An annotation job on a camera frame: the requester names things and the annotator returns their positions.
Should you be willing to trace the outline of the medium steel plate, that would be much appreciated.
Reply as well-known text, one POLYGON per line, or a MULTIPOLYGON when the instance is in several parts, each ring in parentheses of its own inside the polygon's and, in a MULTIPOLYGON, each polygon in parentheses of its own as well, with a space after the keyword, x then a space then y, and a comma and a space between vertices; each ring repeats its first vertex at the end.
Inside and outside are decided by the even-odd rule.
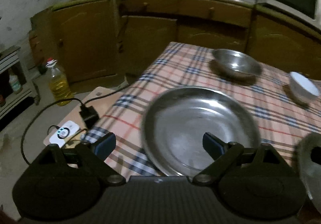
POLYGON ((246 148, 261 143, 254 118, 239 102, 203 87, 158 95, 148 105, 140 130, 146 155, 167 176, 193 177, 214 162, 202 145, 206 132, 246 148))

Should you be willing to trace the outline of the large steel basin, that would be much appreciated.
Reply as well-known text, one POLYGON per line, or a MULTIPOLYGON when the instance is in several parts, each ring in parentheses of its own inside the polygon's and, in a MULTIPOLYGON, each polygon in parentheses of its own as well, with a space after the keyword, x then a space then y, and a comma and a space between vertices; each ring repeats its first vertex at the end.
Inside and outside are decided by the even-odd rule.
POLYGON ((311 132, 297 145, 300 179, 316 210, 320 212, 320 134, 311 132))

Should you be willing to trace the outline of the small steel bowl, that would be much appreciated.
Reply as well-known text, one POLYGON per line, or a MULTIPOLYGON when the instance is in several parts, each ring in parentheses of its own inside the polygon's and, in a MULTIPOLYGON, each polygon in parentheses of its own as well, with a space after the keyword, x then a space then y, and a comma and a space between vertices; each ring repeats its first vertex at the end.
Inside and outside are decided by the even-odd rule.
POLYGON ((242 52, 215 49, 212 55, 217 69, 235 80, 252 80, 262 73, 260 63, 242 52))

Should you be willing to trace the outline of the white power bank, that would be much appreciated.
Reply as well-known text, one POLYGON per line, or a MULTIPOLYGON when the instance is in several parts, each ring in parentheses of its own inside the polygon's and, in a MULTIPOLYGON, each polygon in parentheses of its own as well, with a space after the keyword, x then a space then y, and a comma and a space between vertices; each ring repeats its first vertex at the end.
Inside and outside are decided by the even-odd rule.
POLYGON ((57 144, 60 148, 62 148, 66 142, 73 137, 80 130, 80 126, 75 122, 69 120, 61 127, 57 129, 57 131, 52 134, 49 138, 50 144, 57 144))

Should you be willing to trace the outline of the black power adapter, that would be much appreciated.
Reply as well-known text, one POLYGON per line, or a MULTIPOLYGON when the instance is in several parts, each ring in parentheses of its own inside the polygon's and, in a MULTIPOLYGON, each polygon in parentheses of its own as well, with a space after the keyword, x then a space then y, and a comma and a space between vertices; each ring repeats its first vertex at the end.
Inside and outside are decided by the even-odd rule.
POLYGON ((84 104, 80 106, 79 115, 88 130, 92 129, 100 119, 99 114, 93 106, 87 107, 84 104))

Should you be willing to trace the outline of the plaid tablecloth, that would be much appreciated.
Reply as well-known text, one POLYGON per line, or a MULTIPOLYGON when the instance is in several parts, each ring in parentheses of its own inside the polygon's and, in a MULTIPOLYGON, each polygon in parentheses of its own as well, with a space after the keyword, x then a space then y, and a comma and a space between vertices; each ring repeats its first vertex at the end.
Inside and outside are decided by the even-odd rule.
POLYGON ((218 75, 211 49, 171 42, 84 141, 114 133, 106 163, 124 177, 197 174, 213 162, 202 146, 206 132, 245 147, 270 143, 292 163, 298 142, 320 132, 320 100, 297 105, 289 74, 261 68, 251 83, 237 83, 218 75))

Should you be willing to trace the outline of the cooking oil bottle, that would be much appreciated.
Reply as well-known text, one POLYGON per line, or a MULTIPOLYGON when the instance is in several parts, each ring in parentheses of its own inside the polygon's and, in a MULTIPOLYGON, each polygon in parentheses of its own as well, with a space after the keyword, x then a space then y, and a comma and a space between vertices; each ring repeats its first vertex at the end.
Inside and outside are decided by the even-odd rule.
POLYGON ((48 85, 54 99, 56 101, 64 100, 58 103, 58 106, 67 105, 70 101, 65 101, 65 99, 73 98, 74 95, 71 92, 65 73, 58 65, 57 60, 53 58, 47 60, 46 67, 50 77, 48 85))

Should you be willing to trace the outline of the bluish white ceramic bowl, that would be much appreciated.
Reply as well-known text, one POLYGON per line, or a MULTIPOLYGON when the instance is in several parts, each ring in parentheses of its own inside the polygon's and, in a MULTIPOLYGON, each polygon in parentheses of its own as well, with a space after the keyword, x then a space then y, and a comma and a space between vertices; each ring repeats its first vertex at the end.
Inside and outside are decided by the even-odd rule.
POLYGON ((317 86, 298 72, 291 71, 290 74, 290 90, 294 98, 303 104, 310 104, 320 97, 317 86))

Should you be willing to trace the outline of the green bottle on shelf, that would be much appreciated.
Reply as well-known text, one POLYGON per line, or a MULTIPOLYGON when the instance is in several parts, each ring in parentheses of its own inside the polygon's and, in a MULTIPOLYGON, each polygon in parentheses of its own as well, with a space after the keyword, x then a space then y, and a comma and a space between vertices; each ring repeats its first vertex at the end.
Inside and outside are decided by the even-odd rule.
POLYGON ((13 92, 15 94, 19 94, 23 90, 23 87, 18 80, 18 76, 13 73, 11 68, 9 68, 8 72, 9 72, 9 84, 13 92))

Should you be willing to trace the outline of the brown wooden cabinet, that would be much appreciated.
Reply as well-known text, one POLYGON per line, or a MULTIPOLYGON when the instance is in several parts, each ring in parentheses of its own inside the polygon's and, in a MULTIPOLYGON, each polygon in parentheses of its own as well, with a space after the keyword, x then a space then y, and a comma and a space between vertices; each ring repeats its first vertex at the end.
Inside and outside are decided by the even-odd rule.
POLYGON ((319 29, 240 0, 73 0, 30 22, 36 66, 56 59, 76 92, 134 81, 170 42, 237 50, 320 79, 319 29))

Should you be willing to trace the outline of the grey metal shelf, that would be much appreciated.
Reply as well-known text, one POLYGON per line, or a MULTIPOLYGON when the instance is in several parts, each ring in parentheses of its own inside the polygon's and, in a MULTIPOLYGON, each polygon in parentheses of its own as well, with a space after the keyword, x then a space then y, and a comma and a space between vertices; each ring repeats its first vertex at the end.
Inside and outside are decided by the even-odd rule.
POLYGON ((39 90, 22 58, 21 48, 12 46, 1 52, 1 118, 29 97, 39 104, 39 90))

